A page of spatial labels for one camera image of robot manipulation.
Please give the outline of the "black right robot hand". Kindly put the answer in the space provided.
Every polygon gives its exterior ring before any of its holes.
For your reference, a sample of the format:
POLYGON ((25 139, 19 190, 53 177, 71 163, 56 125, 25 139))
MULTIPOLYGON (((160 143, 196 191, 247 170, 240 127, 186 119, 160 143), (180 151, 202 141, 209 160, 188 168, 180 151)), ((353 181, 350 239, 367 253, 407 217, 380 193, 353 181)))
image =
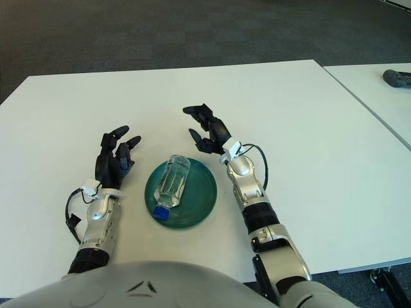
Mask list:
POLYGON ((202 153, 224 154, 223 145, 231 138, 231 134, 222 120, 215 117, 206 104, 184 107, 182 111, 197 121, 205 132, 209 132, 209 138, 201 138, 196 130, 189 129, 197 149, 202 153))

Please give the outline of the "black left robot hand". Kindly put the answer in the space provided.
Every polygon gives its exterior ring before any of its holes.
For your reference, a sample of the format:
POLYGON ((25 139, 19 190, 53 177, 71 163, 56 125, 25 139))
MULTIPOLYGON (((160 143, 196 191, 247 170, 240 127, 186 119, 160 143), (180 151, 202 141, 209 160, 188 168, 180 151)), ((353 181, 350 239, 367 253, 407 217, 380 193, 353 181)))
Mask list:
POLYGON ((118 140, 128 131, 129 126, 124 125, 103 134, 101 151, 95 165, 95 179, 100 182, 103 189, 120 190, 124 178, 135 164, 130 152, 139 144, 141 136, 135 136, 117 146, 118 140))

